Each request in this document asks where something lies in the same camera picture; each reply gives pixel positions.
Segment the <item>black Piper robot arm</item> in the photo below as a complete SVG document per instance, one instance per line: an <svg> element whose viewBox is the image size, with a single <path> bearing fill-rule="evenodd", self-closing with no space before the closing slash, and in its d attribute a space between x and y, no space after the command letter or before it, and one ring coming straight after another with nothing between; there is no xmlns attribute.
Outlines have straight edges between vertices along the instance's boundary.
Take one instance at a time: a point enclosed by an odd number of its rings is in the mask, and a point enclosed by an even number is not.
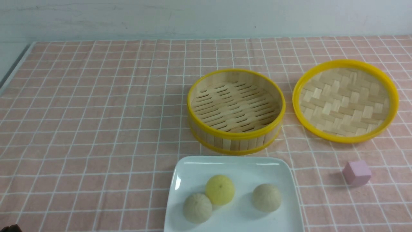
<svg viewBox="0 0 412 232"><path fill-rule="evenodd" d="M17 225L6 226L0 230L0 232L22 232L22 229Z"/></svg>

